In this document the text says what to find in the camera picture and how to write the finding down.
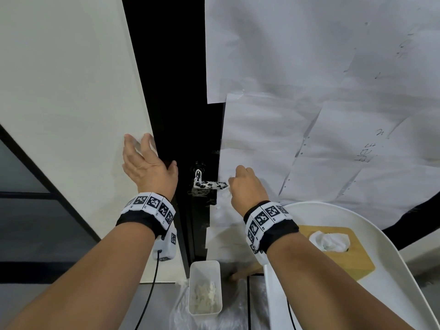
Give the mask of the person's right hand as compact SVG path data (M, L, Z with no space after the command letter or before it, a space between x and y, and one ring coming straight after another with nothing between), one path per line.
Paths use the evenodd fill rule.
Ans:
M237 166L235 177L241 177L242 180L238 192L231 192L231 204L240 216L245 217L251 208L263 201L269 201L266 189L252 168Z

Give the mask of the marker-patterned door handle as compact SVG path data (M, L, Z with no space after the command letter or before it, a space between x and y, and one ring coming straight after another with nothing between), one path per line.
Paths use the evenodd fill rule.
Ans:
M223 190L229 187L227 182L212 182L202 180L202 171L195 170L195 178L190 194L195 197L205 197L212 190Z

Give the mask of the person's left forearm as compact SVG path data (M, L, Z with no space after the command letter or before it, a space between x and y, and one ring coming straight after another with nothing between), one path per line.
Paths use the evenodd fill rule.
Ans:
M116 226L4 330L118 330L154 241L140 223Z

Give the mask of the left marker-patterned wristband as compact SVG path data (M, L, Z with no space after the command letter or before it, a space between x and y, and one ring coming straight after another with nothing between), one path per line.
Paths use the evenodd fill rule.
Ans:
M116 226L140 223L150 228L157 238L166 235L175 214L176 210L166 197L154 192L143 192L124 206Z

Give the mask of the marker-patterned wristband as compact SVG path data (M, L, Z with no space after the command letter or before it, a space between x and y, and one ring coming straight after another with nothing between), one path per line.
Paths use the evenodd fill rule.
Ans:
M143 192L124 206L116 226L140 223L150 228L157 238L166 235L175 214L176 210L166 197L154 192Z
M266 254L279 238L299 233L292 215L280 204L261 201L244 215L245 238L254 255Z

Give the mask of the white paper sheet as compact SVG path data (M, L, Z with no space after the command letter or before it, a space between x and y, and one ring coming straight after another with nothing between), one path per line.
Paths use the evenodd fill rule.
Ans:
M256 262L245 240L245 222L231 205L229 190L217 192L216 205L210 206L209 227L206 229L207 261L222 263Z
M296 158L279 196L344 207L384 229L438 192L440 160L375 156L367 163Z
M304 135L321 107L272 95L229 93L225 102L219 158L219 181L251 167L278 200Z
M325 101L298 158L440 160L440 106Z

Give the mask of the right marker-patterned wristband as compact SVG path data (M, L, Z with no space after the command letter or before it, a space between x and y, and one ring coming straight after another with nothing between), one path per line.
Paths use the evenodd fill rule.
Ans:
M244 215L245 238L254 255L266 254L279 238L299 233L292 215L280 204L261 201Z

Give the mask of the black door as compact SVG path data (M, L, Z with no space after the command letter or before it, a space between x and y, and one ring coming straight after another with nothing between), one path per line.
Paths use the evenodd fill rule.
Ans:
M218 177L229 93L440 106L440 0L122 2L159 153L186 171L187 218L195 162ZM411 271L440 264L440 192L381 230Z

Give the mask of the wooden table leg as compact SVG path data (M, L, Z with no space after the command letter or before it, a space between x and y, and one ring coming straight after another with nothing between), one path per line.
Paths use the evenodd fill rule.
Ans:
M251 265L232 274L229 277L229 280L235 282L235 281L239 281L240 279L246 279L247 277L255 274L264 274L263 266L258 262L254 262Z

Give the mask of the white rectangular waste bin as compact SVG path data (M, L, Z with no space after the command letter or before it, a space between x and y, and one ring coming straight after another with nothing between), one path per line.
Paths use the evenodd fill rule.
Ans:
M214 320L223 309L220 263L197 261L190 266L188 310L196 323Z

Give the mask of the white tissue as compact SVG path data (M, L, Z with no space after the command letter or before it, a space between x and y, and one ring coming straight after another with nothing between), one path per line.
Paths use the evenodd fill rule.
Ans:
M349 236L342 233L324 233L316 231L309 236L309 241L321 251L344 253L351 245Z

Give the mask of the crumpled tissue waste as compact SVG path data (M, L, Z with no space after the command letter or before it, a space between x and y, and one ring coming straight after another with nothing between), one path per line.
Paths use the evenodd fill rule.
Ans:
M217 312L217 287L213 281L195 286L194 314L204 315Z

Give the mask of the clear plastic bag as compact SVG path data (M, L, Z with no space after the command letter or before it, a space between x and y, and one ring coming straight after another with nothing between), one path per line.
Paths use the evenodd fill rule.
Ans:
M215 319L197 324L189 312L189 280L179 282L169 330L271 330L262 276L222 282L223 309Z

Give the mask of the wooden tissue box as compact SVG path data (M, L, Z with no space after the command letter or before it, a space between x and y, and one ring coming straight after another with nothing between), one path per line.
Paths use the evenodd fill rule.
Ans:
M299 225L299 229L300 233L307 238L310 238L310 236L317 231L321 231L322 233L341 233L348 235L350 246L347 251L323 251L323 253L343 268L354 280L359 281L376 269L366 250L350 228Z

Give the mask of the white round table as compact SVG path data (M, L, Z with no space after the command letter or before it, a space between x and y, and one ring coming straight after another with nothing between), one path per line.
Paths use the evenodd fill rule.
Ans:
M346 227L359 239L375 270L359 283L415 330L440 330L431 307L389 238L359 214L336 205L304 201L285 205L298 225Z

